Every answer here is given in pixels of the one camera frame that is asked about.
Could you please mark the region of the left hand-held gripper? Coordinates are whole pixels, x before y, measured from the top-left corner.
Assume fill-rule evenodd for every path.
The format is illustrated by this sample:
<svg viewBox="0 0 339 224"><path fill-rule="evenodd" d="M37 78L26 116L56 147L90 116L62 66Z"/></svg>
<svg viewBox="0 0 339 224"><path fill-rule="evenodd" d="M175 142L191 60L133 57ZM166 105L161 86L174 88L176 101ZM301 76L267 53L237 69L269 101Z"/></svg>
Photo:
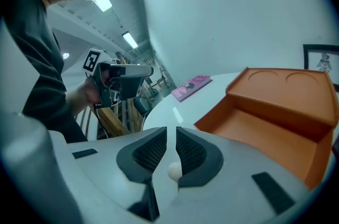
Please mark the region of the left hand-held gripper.
<svg viewBox="0 0 339 224"><path fill-rule="evenodd" d="M89 50L82 70L99 91L97 108L112 107L121 100L135 98L145 78L154 72L148 65L122 65L119 59L97 49Z"/></svg>

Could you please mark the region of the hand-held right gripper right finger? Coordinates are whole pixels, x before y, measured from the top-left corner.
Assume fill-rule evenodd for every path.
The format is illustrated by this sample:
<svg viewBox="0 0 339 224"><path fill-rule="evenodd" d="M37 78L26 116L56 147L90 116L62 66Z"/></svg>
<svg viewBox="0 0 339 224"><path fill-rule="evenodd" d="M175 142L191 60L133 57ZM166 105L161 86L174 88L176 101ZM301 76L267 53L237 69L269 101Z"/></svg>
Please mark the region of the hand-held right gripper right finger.
<svg viewBox="0 0 339 224"><path fill-rule="evenodd" d="M176 129L182 165L171 224L284 224L299 213L305 184L252 146Z"/></svg>

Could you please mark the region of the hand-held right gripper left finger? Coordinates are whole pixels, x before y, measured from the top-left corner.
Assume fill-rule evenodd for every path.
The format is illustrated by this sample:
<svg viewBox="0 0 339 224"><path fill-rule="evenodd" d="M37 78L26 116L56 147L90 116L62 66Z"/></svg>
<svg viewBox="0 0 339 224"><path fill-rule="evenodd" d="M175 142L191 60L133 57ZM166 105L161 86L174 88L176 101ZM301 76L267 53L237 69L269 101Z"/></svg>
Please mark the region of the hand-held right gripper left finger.
<svg viewBox="0 0 339 224"><path fill-rule="evenodd" d="M157 224L152 179L167 149L165 127L72 144L59 132L50 137L80 224Z"/></svg>

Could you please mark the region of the small beige ball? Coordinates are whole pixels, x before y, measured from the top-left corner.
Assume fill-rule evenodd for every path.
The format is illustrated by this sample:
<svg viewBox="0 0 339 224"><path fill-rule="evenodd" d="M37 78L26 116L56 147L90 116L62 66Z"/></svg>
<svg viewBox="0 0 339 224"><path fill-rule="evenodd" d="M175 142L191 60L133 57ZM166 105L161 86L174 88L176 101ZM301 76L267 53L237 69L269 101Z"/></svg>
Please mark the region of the small beige ball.
<svg viewBox="0 0 339 224"><path fill-rule="evenodd" d="M181 163L170 163L167 173L170 179L178 183L179 179L183 176Z"/></svg>

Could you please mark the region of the orange leather tray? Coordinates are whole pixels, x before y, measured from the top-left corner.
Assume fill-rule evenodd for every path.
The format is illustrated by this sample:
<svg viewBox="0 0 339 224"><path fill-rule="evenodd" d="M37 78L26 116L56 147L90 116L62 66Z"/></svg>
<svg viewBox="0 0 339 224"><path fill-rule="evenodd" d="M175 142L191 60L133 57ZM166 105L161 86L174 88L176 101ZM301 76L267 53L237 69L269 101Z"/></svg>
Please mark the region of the orange leather tray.
<svg viewBox="0 0 339 224"><path fill-rule="evenodd" d="M328 73L246 68L195 127L255 147L313 189L325 176L338 122Z"/></svg>

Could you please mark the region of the person's left forearm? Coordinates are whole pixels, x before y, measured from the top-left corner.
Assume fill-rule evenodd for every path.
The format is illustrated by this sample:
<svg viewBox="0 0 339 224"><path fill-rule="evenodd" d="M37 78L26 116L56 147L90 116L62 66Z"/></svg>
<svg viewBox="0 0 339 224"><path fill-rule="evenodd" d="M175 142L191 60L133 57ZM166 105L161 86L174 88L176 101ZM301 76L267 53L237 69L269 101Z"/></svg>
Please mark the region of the person's left forearm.
<svg viewBox="0 0 339 224"><path fill-rule="evenodd" d="M73 117L88 106L85 82L80 83L75 90L66 92L65 96Z"/></svg>

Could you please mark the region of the white round table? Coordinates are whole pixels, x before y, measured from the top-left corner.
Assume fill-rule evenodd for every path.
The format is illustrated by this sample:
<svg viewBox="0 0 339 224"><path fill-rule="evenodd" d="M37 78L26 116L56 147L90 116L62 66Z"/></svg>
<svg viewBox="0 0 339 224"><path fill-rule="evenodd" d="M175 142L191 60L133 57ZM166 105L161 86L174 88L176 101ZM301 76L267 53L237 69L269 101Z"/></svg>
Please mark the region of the white round table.
<svg viewBox="0 0 339 224"><path fill-rule="evenodd" d="M186 100L173 95L150 113L145 128L195 127L212 133L236 113L275 124L317 141L339 122L339 103L328 74L312 70L246 68L212 76Z"/></svg>

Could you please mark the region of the person's left hand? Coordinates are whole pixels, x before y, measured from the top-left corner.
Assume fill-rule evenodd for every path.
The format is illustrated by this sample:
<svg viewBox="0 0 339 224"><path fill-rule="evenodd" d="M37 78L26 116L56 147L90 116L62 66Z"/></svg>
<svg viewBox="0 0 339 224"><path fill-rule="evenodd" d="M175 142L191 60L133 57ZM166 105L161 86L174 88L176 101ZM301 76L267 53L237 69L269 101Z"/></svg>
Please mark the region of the person's left hand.
<svg viewBox="0 0 339 224"><path fill-rule="evenodd" d="M100 104L100 91L95 86L92 77L87 77L84 82L84 93L88 104Z"/></svg>

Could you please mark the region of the long ceiling light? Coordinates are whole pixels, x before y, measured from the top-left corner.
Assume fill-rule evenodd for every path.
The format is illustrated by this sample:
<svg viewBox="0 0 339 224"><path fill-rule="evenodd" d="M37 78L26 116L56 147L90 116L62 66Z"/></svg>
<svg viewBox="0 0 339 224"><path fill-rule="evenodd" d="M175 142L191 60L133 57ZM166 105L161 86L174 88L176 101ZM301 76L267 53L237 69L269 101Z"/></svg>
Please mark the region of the long ceiling light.
<svg viewBox="0 0 339 224"><path fill-rule="evenodd" d="M105 12L112 7L110 0L92 0L95 5L102 11Z"/></svg>
<svg viewBox="0 0 339 224"><path fill-rule="evenodd" d="M125 32L122 34L122 37L124 38L124 40L128 43L128 45L132 48L132 49L136 49L138 48L138 44L137 42L134 40L134 38L132 37L132 35L130 34L130 32Z"/></svg>

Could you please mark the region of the pink book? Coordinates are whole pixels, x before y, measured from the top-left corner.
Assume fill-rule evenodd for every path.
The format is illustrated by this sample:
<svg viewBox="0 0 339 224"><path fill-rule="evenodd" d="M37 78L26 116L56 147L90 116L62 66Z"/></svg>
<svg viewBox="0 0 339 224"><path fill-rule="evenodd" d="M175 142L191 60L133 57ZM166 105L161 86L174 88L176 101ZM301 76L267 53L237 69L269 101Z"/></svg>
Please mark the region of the pink book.
<svg viewBox="0 0 339 224"><path fill-rule="evenodd" d="M179 102L184 101L192 94L206 86L212 81L211 76L195 76L193 79L187 81L171 92L175 99Z"/></svg>

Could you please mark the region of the person's black clothing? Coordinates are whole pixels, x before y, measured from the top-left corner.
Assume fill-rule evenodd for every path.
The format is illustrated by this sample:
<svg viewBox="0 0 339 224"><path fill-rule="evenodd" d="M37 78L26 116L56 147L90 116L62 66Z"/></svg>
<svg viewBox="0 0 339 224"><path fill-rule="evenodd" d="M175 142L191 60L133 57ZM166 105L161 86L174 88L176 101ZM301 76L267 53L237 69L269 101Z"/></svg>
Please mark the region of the person's black clothing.
<svg viewBox="0 0 339 224"><path fill-rule="evenodd" d="M39 73L23 113L48 130L62 133L67 143L86 141L66 102L61 77L64 60L43 1L12 0L4 20L17 46Z"/></svg>

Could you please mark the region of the black picture frame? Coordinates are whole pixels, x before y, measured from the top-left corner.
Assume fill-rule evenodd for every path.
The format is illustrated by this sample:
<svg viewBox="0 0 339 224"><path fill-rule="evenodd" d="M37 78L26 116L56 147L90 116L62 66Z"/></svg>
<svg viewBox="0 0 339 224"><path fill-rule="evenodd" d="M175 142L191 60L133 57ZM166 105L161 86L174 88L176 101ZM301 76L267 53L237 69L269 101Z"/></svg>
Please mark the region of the black picture frame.
<svg viewBox="0 0 339 224"><path fill-rule="evenodd" d="M339 93L339 46L304 44L304 69L327 72Z"/></svg>

